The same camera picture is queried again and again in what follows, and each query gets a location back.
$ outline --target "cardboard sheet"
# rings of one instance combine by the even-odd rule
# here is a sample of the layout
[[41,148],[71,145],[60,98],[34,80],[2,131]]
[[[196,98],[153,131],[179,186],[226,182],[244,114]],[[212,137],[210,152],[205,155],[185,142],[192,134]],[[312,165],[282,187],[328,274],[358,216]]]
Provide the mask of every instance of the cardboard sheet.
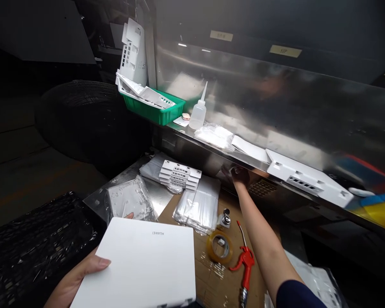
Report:
[[[159,217],[160,223],[175,225],[177,222],[172,218],[174,209],[181,195],[174,195],[167,207]],[[238,262],[241,253],[240,246],[243,239],[240,229],[236,223],[240,221],[248,246],[252,249],[245,222],[241,213],[238,198],[221,190],[218,199],[218,213],[228,208],[230,210],[231,226],[224,232],[230,237],[233,246],[233,256],[230,263],[220,265],[212,262],[207,254],[206,243],[208,236],[199,235],[194,232],[194,257],[195,257],[195,287],[199,303],[205,308],[239,307],[239,294],[241,281],[244,275],[244,266],[238,271],[232,272],[228,267],[233,267]],[[247,307],[264,307],[264,294],[266,292],[264,281],[257,262],[252,268],[249,296]]]

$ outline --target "black mesh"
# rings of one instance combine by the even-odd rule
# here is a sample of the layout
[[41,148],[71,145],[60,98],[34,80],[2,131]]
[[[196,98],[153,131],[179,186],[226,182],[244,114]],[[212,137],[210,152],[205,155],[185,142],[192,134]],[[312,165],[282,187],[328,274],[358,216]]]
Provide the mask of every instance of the black mesh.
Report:
[[69,192],[0,227],[0,307],[42,306],[98,245],[105,227],[87,211]]

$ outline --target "tape roll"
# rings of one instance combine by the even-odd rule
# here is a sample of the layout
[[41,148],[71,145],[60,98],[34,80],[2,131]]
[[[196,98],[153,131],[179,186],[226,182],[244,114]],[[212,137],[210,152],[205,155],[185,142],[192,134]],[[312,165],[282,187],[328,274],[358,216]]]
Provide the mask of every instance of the tape roll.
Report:
[[[216,254],[214,251],[214,246],[213,243],[215,240],[222,239],[225,244],[224,244],[224,254],[222,256],[219,256]],[[218,262],[220,264],[226,264],[228,263],[231,258],[232,258],[232,243],[230,238],[222,231],[220,230],[215,230],[207,239],[207,252],[208,255],[210,256],[210,259],[214,262]]]

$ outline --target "hand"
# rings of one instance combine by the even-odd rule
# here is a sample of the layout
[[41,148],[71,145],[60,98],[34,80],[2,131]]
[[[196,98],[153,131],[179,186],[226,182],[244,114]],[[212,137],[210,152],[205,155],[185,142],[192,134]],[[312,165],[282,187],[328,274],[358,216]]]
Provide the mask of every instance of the hand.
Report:
[[249,173],[248,170],[242,167],[236,167],[231,170],[232,181],[234,183],[235,188],[237,186],[247,187],[249,184]]
[[[134,213],[125,218],[132,219]],[[68,308],[77,294],[84,276],[107,268],[111,261],[95,255],[97,248],[68,272],[54,289],[44,308]]]

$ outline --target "plastic squeeze bottle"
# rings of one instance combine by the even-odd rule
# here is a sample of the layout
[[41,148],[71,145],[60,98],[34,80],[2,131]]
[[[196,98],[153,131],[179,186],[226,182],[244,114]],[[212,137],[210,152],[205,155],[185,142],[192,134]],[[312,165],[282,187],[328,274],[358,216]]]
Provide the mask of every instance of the plastic squeeze bottle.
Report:
[[204,91],[202,93],[201,99],[195,104],[192,113],[190,123],[188,124],[192,129],[197,130],[204,125],[205,113],[207,108],[205,108],[205,91],[207,90],[208,81],[205,83]]

